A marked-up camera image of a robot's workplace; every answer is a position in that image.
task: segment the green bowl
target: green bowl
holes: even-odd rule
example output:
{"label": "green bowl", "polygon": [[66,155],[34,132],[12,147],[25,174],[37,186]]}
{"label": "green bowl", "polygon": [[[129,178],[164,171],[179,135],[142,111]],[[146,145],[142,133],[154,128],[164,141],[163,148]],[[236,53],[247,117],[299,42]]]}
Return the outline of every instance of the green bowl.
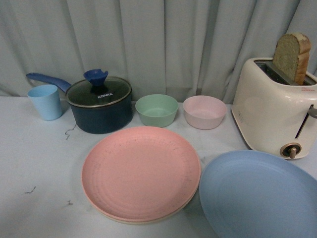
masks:
{"label": "green bowl", "polygon": [[166,127],[175,119],[178,102],[168,95],[151,94],[140,98],[135,109],[144,125]]}

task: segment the plate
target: plate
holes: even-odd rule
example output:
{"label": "plate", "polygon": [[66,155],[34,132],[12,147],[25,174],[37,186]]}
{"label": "plate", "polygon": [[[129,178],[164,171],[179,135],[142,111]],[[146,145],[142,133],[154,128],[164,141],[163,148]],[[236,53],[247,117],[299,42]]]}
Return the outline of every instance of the plate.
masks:
{"label": "plate", "polygon": [[203,171],[200,200],[221,238],[316,238],[317,180],[259,151],[233,151]]}
{"label": "plate", "polygon": [[200,159],[187,140],[168,129],[142,126],[101,140],[85,160],[82,185],[107,217],[148,223],[182,209],[200,175]]}

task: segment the dark blue saucepan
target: dark blue saucepan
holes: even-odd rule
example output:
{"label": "dark blue saucepan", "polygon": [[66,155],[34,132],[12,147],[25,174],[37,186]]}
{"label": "dark blue saucepan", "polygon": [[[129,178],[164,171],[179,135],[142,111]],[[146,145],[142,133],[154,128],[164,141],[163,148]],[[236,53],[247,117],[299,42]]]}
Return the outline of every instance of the dark blue saucepan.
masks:
{"label": "dark blue saucepan", "polygon": [[56,85],[65,92],[78,127],[85,132],[110,133],[132,120],[131,85],[122,78],[107,77],[107,71],[89,70],[84,73],[86,79],[73,85],[39,73],[28,73],[26,76]]}

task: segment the white toaster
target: white toaster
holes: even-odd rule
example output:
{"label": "white toaster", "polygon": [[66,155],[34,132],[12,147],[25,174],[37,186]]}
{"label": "white toaster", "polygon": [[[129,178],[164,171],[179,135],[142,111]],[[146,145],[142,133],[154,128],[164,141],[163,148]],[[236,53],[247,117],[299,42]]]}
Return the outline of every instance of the white toaster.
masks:
{"label": "white toaster", "polygon": [[285,159],[306,156],[317,137],[317,78],[303,86],[274,67],[272,58],[245,62],[231,108],[248,146]]}

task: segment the glass lid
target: glass lid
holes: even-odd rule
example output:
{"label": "glass lid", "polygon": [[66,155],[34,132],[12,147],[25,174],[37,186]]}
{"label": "glass lid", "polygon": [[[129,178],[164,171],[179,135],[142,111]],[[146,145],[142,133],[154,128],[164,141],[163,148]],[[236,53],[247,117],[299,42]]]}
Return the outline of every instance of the glass lid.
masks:
{"label": "glass lid", "polygon": [[70,104],[82,108],[108,106],[123,100],[132,90],[126,80],[118,77],[104,78],[104,83],[99,82],[97,86],[86,79],[73,84],[66,91],[66,99]]}

